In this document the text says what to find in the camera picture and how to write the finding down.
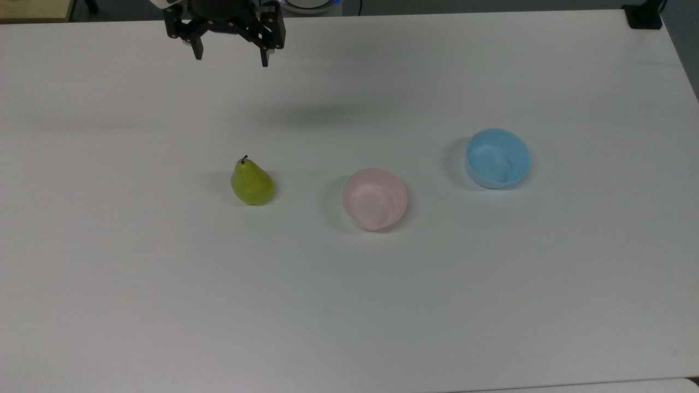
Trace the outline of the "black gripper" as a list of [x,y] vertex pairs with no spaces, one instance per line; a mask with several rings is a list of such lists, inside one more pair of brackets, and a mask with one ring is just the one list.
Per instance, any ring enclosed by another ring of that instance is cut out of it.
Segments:
[[207,32],[237,35],[253,43],[265,68],[270,50],[282,49],[286,40],[278,1],[165,1],[164,23],[167,35],[189,43],[197,60],[203,58],[202,35]]

